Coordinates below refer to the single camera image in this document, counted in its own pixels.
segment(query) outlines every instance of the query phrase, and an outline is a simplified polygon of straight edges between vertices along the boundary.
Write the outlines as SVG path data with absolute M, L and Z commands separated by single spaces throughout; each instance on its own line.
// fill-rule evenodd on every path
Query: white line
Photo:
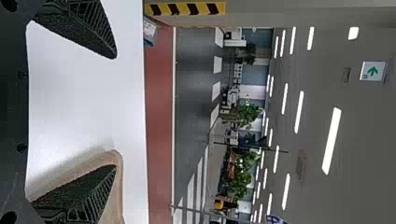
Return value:
M 205 165 L 204 165 L 204 188 L 203 188 L 203 195 L 202 195 L 202 209 L 204 210 L 205 202 L 206 202 L 206 180 L 207 180 L 207 166 L 208 166 L 208 155 L 209 155 L 209 146 L 206 146 L 205 149 Z
M 172 204 L 175 204 L 176 34 L 177 30 L 174 27 L 172 49 Z
M 212 86 L 212 102 L 220 95 L 221 82 L 217 82 Z
M 213 74 L 221 72 L 222 69 L 222 58 L 215 56 L 213 61 Z
M 198 166 L 197 166 L 197 196 L 196 196 L 196 204 L 195 204 L 195 209 L 196 210 L 201 210 L 201 195 L 202 191 L 202 158 L 199 160 Z M 201 216 L 199 214 L 195 215 L 195 223 L 199 223 L 201 219 Z
M 194 182 L 195 182 L 195 174 L 192 175 L 189 185 L 187 187 L 187 208 L 194 208 Z M 193 213 L 187 212 L 187 223 L 192 224 Z
M 300 96 L 297 105 L 296 122 L 294 124 L 295 133 L 298 133 L 298 130 L 300 129 L 300 119 L 301 119 L 301 113 L 303 111 L 303 103 L 304 103 L 304 92 L 300 91 Z
M 330 124 L 329 136 L 327 138 L 326 151 L 324 153 L 322 170 L 328 175 L 332 164 L 332 153 L 334 152 L 335 140 L 337 139 L 338 127 L 340 125 L 342 111 L 337 107 L 332 111 L 332 123 Z

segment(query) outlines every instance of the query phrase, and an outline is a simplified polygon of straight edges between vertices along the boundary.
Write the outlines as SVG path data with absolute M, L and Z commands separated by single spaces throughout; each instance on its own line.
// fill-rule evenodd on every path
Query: ceiling light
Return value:
M 271 206 L 272 206 L 272 193 L 268 197 L 268 205 L 267 205 L 267 216 L 271 215 Z
M 300 91 L 300 96 L 299 96 L 298 105 L 297 105 L 296 122 L 294 124 L 294 132 L 295 133 L 298 133 L 298 130 L 300 128 L 300 119 L 301 119 L 301 112 L 303 110 L 303 102 L 304 102 L 304 92 Z
M 290 54 L 294 51 L 294 38 L 296 37 L 296 27 L 294 26 L 291 30 L 291 41 L 290 41 Z
M 264 154 L 264 151 L 262 152 L 262 163 L 260 164 L 260 169 L 262 169 L 262 167 L 264 166 L 264 157 L 265 157 L 265 154 Z
M 286 109 L 286 101 L 288 100 L 288 88 L 289 84 L 285 83 L 285 90 L 283 91 L 283 102 L 282 102 L 282 111 L 281 114 L 285 114 L 285 109 Z
M 280 57 L 283 57 L 283 48 L 285 47 L 286 30 L 282 32 L 282 43 L 280 44 Z
M 311 26 L 309 28 L 308 43 L 306 45 L 306 49 L 308 50 L 312 49 L 312 43 L 314 42 L 314 33 L 315 33 L 315 27 Z
M 276 173 L 278 157 L 279 157 L 279 146 L 276 146 L 276 153 L 275 153 L 275 160 L 274 160 L 274 174 Z
M 267 118 L 267 121 L 265 121 L 264 136 L 267 136 L 267 134 L 268 134 L 268 121 L 269 121 L 269 118 Z
M 268 176 L 268 168 L 265 168 L 264 171 L 264 180 L 262 181 L 262 189 L 265 189 L 267 185 L 267 176 Z
M 328 175 L 332 164 L 332 153 L 334 152 L 335 140 L 337 138 L 338 126 L 341 119 L 341 110 L 337 107 L 332 111 L 332 123 L 330 124 L 329 136 L 327 138 L 326 151 L 324 153 L 322 170 Z
M 268 147 L 272 145 L 272 135 L 273 135 L 273 129 L 270 130 L 270 137 L 268 139 Z
M 286 203 L 288 202 L 288 195 L 289 195 L 289 187 L 290 187 L 290 174 L 287 174 L 286 182 L 285 182 L 285 191 L 283 191 L 283 200 L 282 200 L 283 211 L 286 210 Z
M 262 222 L 262 204 L 260 204 L 259 223 Z
M 276 52 L 277 52 L 277 41 L 278 41 L 278 37 L 276 36 L 276 39 L 275 39 L 275 51 L 274 51 L 274 58 L 276 58 Z
M 347 39 L 354 40 L 354 39 L 358 38 L 358 35 L 359 35 L 359 27 L 352 26 L 349 28 L 349 34 L 347 36 Z

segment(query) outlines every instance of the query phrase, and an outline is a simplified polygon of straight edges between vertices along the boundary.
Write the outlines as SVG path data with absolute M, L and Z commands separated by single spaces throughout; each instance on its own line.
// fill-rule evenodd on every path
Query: tree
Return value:
M 223 121 L 237 123 L 239 128 L 247 126 L 247 129 L 250 129 L 251 122 L 253 122 L 261 112 L 262 109 L 256 105 L 239 105 L 231 109 L 229 114 L 221 115 L 221 118 Z

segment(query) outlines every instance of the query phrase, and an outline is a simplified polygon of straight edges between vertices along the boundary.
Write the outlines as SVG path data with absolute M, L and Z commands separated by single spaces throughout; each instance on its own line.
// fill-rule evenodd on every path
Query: gray floor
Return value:
M 213 74 L 214 56 L 223 58 L 221 73 Z M 219 97 L 212 102 L 212 86 L 219 81 L 221 87 L 227 86 L 230 60 L 226 56 L 215 44 L 214 28 L 177 28 L 176 203 L 187 194 L 191 176 L 208 145 L 210 114 L 219 103 Z
M 272 172 L 274 154 L 267 153 L 264 168 L 269 172 L 266 190 L 256 201 L 267 209 L 268 195 L 274 194 L 272 213 L 290 223 L 389 223 L 393 222 L 396 199 L 395 55 L 396 30 L 361 28 L 359 38 L 347 40 L 348 28 L 324 30 L 317 27 L 313 50 L 306 50 L 308 27 L 297 27 L 294 54 L 289 55 L 291 29 L 287 29 L 284 57 L 271 61 L 275 76 L 274 95 L 269 102 L 273 146 L 289 150 L 280 154 L 278 169 Z M 282 29 L 279 35 L 279 48 Z M 389 62 L 388 79 L 359 81 L 363 61 Z M 348 83 L 342 82 L 344 67 L 350 67 Z M 280 115 L 283 87 L 289 83 L 286 114 Z M 298 134 L 294 121 L 299 91 L 305 92 Z M 330 129 L 332 109 L 342 110 L 339 132 L 329 175 L 321 164 Z M 306 173 L 297 180 L 296 162 L 300 149 L 306 153 Z M 286 211 L 281 208 L 286 174 L 290 173 L 290 194 Z

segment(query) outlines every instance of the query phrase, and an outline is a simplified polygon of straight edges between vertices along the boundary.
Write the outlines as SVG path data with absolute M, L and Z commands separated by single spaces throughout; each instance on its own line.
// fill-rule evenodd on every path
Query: yellow and black striped beam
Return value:
M 225 15 L 225 2 L 185 2 L 145 4 L 148 16 Z

